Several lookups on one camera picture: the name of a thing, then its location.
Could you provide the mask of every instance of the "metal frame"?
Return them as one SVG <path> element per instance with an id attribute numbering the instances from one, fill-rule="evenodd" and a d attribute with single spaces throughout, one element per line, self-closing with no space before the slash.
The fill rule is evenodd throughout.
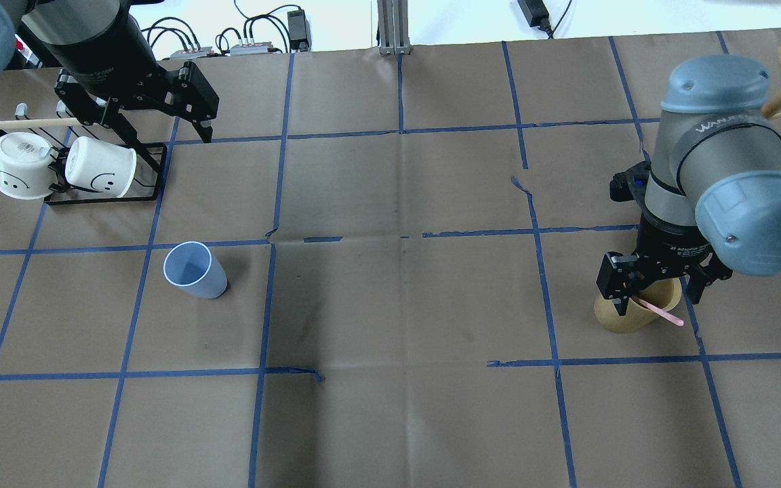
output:
<path id="1" fill-rule="evenodd" d="M 378 52 L 409 54 L 409 0 L 378 0 Z"/>

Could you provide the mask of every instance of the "white wall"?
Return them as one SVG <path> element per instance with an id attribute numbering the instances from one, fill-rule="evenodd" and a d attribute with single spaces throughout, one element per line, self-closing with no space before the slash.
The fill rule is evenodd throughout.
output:
<path id="1" fill-rule="evenodd" d="M 266 13 L 282 0 L 238 0 L 249 16 Z M 300 0 L 313 30 L 315 50 L 363 49 L 375 45 L 376 0 Z M 567 0 L 545 0 L 553 22 Z M 137 5 L 132 15 L 142 27 L 162 16 L 185 19 L 204 44 L 225 27 L 242 29 L 233 0 L 165 0 Z M 176 22 L 165 24 L 176 25 Z M 625 36 L 670 32 L 734 31 L 781 27 L 781 0 L 574 0 L 558 37 Z M 523 21 L 517 0 L 409 0 L 413 44 L 485 43 L 539 39 L 545 34 Z M 267 21 L 255 24 L 259 41 L 279 43 Z M 180 49 L 172 34 L 156 44 L 164 58 Z"/>

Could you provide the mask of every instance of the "smiley face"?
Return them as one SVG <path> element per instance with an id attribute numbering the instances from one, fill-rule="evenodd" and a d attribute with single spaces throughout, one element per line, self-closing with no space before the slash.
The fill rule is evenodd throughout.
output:
<path id="1" fill-rule="evenodd" d="M 89 187 L 102 192 L 102 191 L 111 191 L 111 188 L 115 185 L 114 176 L 116 176 L 116 173 L 101 173 L 99 176 L 96 176 L 92 179 L 92 182 L 89 183 Z"/>
<path id="2" fill-rule="evenodd" d="M 7 171 L 0 171 L 0 182 L 2 182 L 3 185 L 11 186 L 12 188 L 19 188 L 20 186 L 23 186 L 25 189 L 30 188 L 30 186 L 28 186 L 28 183 L 22 180 L 22 178 L 18 176 L 13 176 L 11 173 L 8 173 Z"/>

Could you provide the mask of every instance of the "white cup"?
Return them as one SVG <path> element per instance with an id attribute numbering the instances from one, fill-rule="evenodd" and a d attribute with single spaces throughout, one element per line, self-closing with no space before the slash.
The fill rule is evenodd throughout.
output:
<path id="1" fill-rule="evenodd" d="M 130 188 L 136 170 L 134 149 L 81 136 L 68 152 L 65 180 L 79 188 L 120 198 Z"/>
<path id="2" fill-rule="evenodd" d="M 50 195 L 56 173 L 47 167 L 50 143 L 28 132 L 12 132 L 0 137 L 0 192 L 19 200 Z"/>

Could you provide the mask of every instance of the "power adapter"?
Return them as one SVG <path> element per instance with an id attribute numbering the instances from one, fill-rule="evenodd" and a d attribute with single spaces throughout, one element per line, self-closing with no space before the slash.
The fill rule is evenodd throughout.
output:
<path id="1" fill-rule="evenodd" d="M 312 33 L 309 31 L 309 21 L 303 9 L 288 12 L 288 32 L 291 38 L 291 50 L 299 49 L 307 52 L 313 43 Z"/>
<path id="2" fill-rule="evenodd" d="M 520 9 L 523 10 L 529 27 L 537 27 L 539 31 L 550 34 L 550 12 L 544 6 L 543 0 L 517 0 L 517 3 L 520 3 Z"/>

